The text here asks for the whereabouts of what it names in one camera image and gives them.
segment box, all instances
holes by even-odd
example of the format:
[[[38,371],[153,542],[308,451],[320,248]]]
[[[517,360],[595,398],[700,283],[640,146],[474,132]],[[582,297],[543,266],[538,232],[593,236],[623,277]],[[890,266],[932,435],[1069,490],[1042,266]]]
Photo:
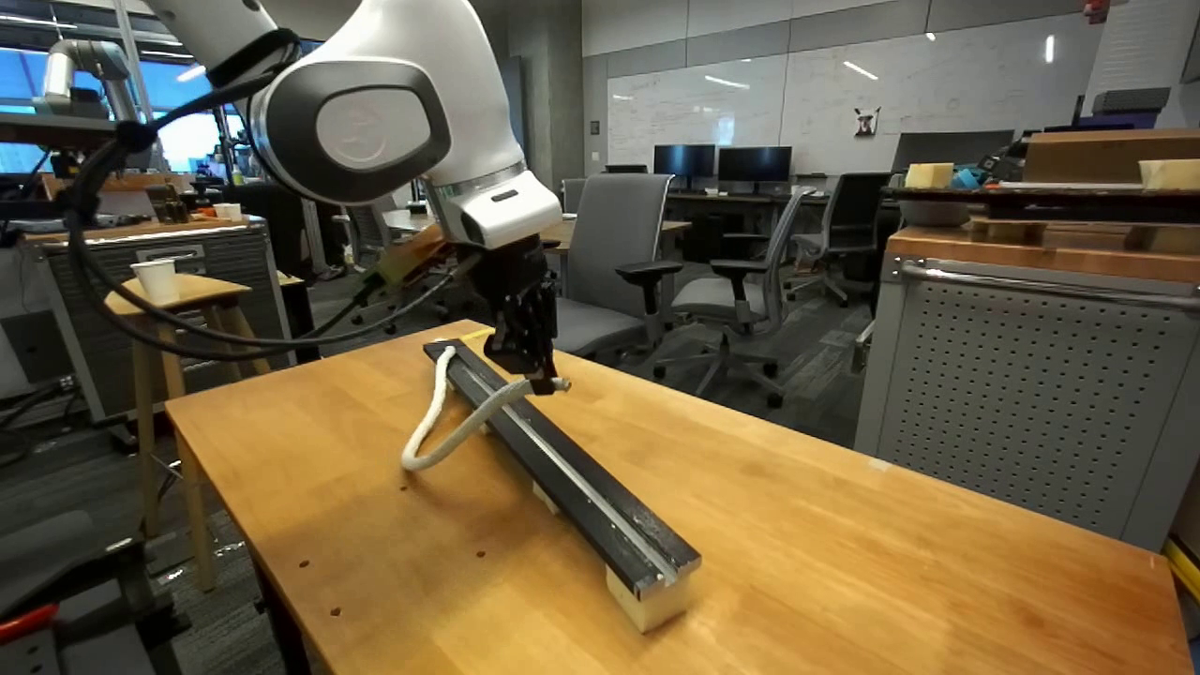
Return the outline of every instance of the box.
[[[1047,132],[1028,143],[1025,180],[1139,182],[1152,157],[1200,157],[1200,132]]]

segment floor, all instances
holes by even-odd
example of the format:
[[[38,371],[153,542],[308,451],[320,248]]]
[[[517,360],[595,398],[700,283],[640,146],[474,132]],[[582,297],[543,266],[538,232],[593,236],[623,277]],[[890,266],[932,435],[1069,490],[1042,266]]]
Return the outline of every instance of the floor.
[[[330,277],[312,283],[314,317],[335,313],[345,297],[357,293],[357,277]],[[474,313],[474,302],[448,298],[394,322],[392,332],[437,325],[453,313]],[[817,283],[804,283],[788,302],[783,322],[764,338],[764,348],[780,360],[780,381],[788,401],[770,401],[748,386],[723,381],[710,398],[752,417],[823,435],[850,445],[863,371],[854,366],[854,338],[869,322],[868,302],[840,307]],[[698,325],[680,325],[665,338],[658,356],[665,365],[694,351]],[[619,365],[632,373],[648,380],[648,365]],[[665,386],[692,388],[700,366],[667,366]],[[187,616],[192,631],[173,637],[173,656],[184,675],[275,675],[282,670],[268,616],[259,603],[259,582],[253,553],[224,517],[215,511],[220,583],[195,591],[187,542],[184,542],[184,497],[179,488],[162,496],[165,537],[149,541],[149,582],[173,595],[177,612]],[[59,511],[90,511],[97,527],[114,541],[130,537],[140,520],[140,477],[129,445],[114,441],[108,426],[90,426],[80,417],[65,417],[19,435],[0,435],[0,532],[12,532],[33,517]]]

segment ceiling light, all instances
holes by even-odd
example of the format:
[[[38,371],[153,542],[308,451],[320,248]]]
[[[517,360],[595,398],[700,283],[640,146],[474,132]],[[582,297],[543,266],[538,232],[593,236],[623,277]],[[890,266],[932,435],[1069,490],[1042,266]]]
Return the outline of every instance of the ceiling light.
[[[207,68],[204,68],[204,63],[192,63],[187,72],[177,75],[177,81],[192,81],[192,77],[199,77],[199,75],[207,75]]]
[[[729,87],[729,88],[752,88],[752,81],[739,81],[739,77],[704,75],[704,81],[718,81],[718,87]]]
[[[850,68],[854,75],[863,75],[863,77],[877,81],[877,75],[874,75],[874,72],[868,72],[868,68],[860,68],[854,61],[845,61],[845,68]]]

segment chair backrest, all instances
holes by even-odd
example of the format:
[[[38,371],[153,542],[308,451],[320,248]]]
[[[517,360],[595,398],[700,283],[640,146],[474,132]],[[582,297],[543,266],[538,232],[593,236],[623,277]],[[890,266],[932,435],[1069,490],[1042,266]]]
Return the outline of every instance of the chair backrest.
[[[670,177],[590,177],[569,250],[563,257],[563,297],[640,313],[640,288],[617,271],[653,263],[659,255],[659,228]]]
[[[780,210],[780,216],[764,240],[764,250],[760,250],[760,263],[764,263],[764,272],[760,272],[764,313],[760,317],[775,317],[783,307],[783,257],[788,257],[788,248],[793,248],[793,236],[798,225],[798,202],[804,202],[804,193],[788,200],[788,205]]]
[[[585,177],[569,177],[569,180],[563,180],[563,193],[558,193],[558,202],[563,202],[563,212],[578,212],[578,202],[582,202],[582,193],[585,193]]]
[[[892,172],[845,172],[823,216],[823,250],[838,250],[838,228],[874,228]]]

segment black cable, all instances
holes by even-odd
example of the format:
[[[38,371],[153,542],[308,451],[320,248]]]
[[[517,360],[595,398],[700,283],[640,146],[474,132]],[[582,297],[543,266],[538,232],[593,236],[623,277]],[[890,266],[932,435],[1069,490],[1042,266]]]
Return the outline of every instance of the black cable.
[[[275,77],[275,72],[268,75],[255,75],[249,81],[233,81],[233,87],[220,87],[220,88],[212,88],[173,113],[165,113],[162,120],[153,122],[119,122],[117,126],[117,137],[108,137],[97,152],[87,157],[83,172],[75,177],[75,182],[65,190],[65,202],[67,202],[67,216],[65,216],[65,228],[67,228],[67,250],[80,266],[80,277],[95,277],[103,280],[105,288],[114,288],[117,297],[124,297],[129,302],[134,302],[140,310],[147,310],[149,317],[159,322],[168,322],[168,325],[179,325],[204,340],[224,340],[224,343],[253,343],[259,351],[212,351],[212,348],[179,348],[173,340],[159,340],[144,328],[130,328],[129,322],[119,322],[117,313],[108,313],[108,307],[103,307],[103,297],[90,297],[103,313],[129,338],[134,340],[147,340],[153,348],[168,348],[168,351],[179,351],[179,356],[204,356],[204,360],[255,360],[255,356],[275,356],[275,351],[285,351],[285,348],[314,348],[314,343],[335,343],[335,340],[354,340],[354,338],[367,338],[384,325],[392,325],[394,317],[410,313],[413,307],[420,307],[423,298],[433,298],[439,288],[449,283],[449,277],[437,280],[428,293],[420,293],[413,302],[359,325],[359,328],[349,328],[349,332],[337,332],[337,338],[240,338],[240,332],[220,332],[220,328],[204,328],[204,325],[192,325],[162,307],[153,307],[149,298],[134,297],[130,288],[117,283],[90,255],[87,255],[87,236],[83,236],[83,221],[95,212],[97,205],[97,190],[105,182],[105,177],[140,146],[149,146],[159,137],[159,132],[179,116],[192,116],[192,113],[204,113],[204,107],[215,107],[215,103],[224,103],[224,102],[238,102],[238,98],[249,98],[255,88],[264,88],[268,81]]]
[[[314,325],[314,328],[308,328],[308,332],[312,332],[312,338],[330,332],[337,322],[345,322],[345,313],[354,313],[357,307],[367,307],[370,293],[380,293],[380,288],[384,288],[384,277],[380,277],[380,272],[363,277],[363,288],[354,293],[354,298],[342,302],[342,310],[335,310],[324,325]]]
[[[418,298],[410,298],[410,302],[403,302],[397,310],[392,310],[392,313],[384,313],[384,317],[377,317],[377,322],[367,322],[367,325],[359,325],[359,328],[349,328],[349,332],[330,332],[330,338],[292,338],[292,340],[278,340],[278,343],[259,343],[255,351],[215,351],[215,348],[187,348],[187,343],[177,343],[177,340],[162,340],[162,338],[153,338],[153,332],[144,332],[144,328],[134,328],[134,325],[129,325],[124,317],[117,317],[108,307],[105,307],[105,298],[97,297],[103,288],[95,283],[95,277],[90,277],[90,271],[87,271],[87,263],[83,266],[75,266],[75,272],[80,272],[80,280],[83,283],[90,283],[95,293],[83,293],[97,310],[103,310],[103,317],[114,325],[114,328],[119,328],[119,332],[129,332],[129,338],[134,338],[134,340],[144,340],[144,343],[153,343],[153,348],[162,348],[162,351],[179,351],[179,356],[192,356],[192,360],[268,360],[268,356],[278,356],[278,351],[288,351],[288,348],[308,348],[308,343],[337,343],[337,340],[357,340],[357,338],[367,338],[367,332],[377,332],[377,328],[387,328],[392,322],[397,322],[403,313],[410,313],[410,310],[418,310],[420,302],[428,302],[437,293],[443,293],[453,277],[448,272],[448,277],[439,277],[433,288],[423,288]],[[212,338],[212,340],[224,340],[224,343],[255,343],[255,338],[240,338],[240,332],[217,332],[217,338]]]
[[[50,386],[25,393],[25,401],[19,401],[14,410],[9,410],[9,411],[0,417],[0,430],[12,426],[14,420],[23,420],[33,405],[43,405],[43,401],[50,401],[50,398],[55,398],[55,393],[59,393],[59,381],[50,381]]]
[[[29,167],[29,177],[23,182],[29,182],[44,161],[50,161],[50,150],[43,150],[38,163]]]
[[[59,426],[73,426],[75,405],[80,405],[80,386],[67,393],[67,401],[59,410]]]

